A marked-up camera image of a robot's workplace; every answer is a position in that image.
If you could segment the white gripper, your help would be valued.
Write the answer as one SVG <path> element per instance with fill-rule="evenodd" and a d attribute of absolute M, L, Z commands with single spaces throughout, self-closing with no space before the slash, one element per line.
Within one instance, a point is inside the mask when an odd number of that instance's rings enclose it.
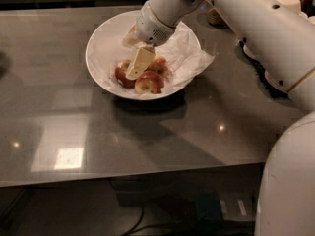
<path fill-rule="evenodd" d="M 156 56 L 154 46 L 166 44 L 174 33 L 175 28 L 163 23 L 154 13 L 150 4 L 146 2 L 140 10 L 140 16 L 135 25 L 130 27 L 122 40 L 124 47 L 134 47 L 134 56 L 128 66 L 126 78 L 128 80 L 138 79 Z"/>

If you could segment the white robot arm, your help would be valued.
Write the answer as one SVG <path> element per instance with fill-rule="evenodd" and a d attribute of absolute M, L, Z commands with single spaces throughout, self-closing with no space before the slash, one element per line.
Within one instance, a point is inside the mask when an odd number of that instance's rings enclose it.
<path fill-rule="evenodd" d="M 165 44 L 183 16 L 211 4 L 306 116 L 269 154 L 254 236 L 315 236 L 315 26 L 276 0 L 149 0 L 124 39 Z"/>

